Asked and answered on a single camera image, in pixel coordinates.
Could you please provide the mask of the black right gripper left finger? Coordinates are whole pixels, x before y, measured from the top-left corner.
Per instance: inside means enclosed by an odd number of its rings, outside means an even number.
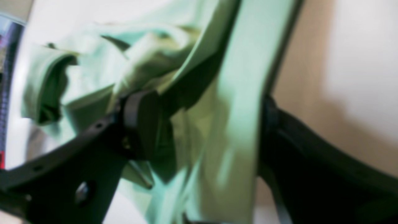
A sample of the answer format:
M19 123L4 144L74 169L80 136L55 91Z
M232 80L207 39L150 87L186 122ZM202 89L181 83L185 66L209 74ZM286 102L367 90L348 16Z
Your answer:
M54 151L1 171L1 211L32 224L101 224L125 165L155 157L169 94L140 91Z

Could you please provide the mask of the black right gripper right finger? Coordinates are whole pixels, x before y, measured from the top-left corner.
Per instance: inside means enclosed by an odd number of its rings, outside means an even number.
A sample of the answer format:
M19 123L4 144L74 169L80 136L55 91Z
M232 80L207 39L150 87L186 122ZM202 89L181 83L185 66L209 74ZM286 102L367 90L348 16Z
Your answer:
M348 156L270 96L263 100L258 175L282 224L396 224L397 178Z

